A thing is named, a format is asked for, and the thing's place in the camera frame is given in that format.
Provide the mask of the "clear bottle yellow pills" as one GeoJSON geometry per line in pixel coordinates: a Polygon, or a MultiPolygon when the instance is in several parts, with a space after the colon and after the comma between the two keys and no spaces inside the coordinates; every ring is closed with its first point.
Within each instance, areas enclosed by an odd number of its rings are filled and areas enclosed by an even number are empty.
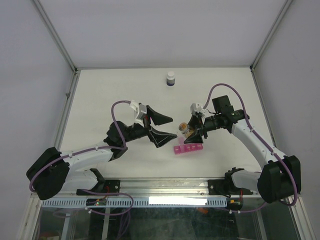
{"type": "Polygon", "coordinates": [[[179,131],[181,132],[181,134],[185,137],[188,138],[189,136],[191,136],[194,133],[194,129],[192,127],[190,127],[186,122],[182,122],[179,126],[178,126],[179,131]]]}

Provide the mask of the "pink weekly pill organizer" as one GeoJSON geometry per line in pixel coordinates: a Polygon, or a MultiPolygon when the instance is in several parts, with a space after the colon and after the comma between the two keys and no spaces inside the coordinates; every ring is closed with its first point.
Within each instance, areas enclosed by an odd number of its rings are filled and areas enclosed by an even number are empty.
{"type": "Polygon", "coordinates": [[[178,145],[175,145],[173,147],[173,152],[175,155],[203,150],[202,143],[186,143],[185,144],[184,140],[185,140],[184,137],[181,137],[181,136],[178,137],[178,145]]]}

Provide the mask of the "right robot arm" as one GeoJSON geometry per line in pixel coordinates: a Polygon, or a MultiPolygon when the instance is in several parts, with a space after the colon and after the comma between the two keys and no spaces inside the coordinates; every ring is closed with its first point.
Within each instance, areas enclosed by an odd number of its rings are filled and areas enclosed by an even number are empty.
{"type": "Polygon", "coordinates": [[[202,144],[208,132],[225,129],[240,140],[257,160],[260,172],[250,172],[244,168],[233,167],[224,174],[220,183],[213,189],[230,197],[241,189],[259,193],[262,199],[271,204],[301,192],[301,163],[292,155],[287,156],[256,135],[249,126],[249,117],[242,109],[235,110],[228,96],[212,100],[215,113],[210,116],[199,103],[190,106],[191,118],[188,126],[193,131],[184,141],[185,144],[202,144]]]}

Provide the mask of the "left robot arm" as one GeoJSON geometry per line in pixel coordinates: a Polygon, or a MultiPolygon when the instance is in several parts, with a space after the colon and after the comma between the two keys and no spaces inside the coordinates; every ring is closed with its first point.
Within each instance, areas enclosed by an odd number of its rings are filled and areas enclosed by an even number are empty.
{"type": "Polygon", "coordinates": [[[173,118],[158,113],[149,105],[130,106],[134,110],[134,123],[126,125],[114,119],[103,141],[67,152],[54,146],[47,148],[26,172],[30,191],[41,200],[48,200],[60,192],[104,193],[107,191],[106,179],[93,165],[119,159],[128,150],[128,142],[147,137],[160,148],[178,137],[154,128],[173,122],[173,118]]]}

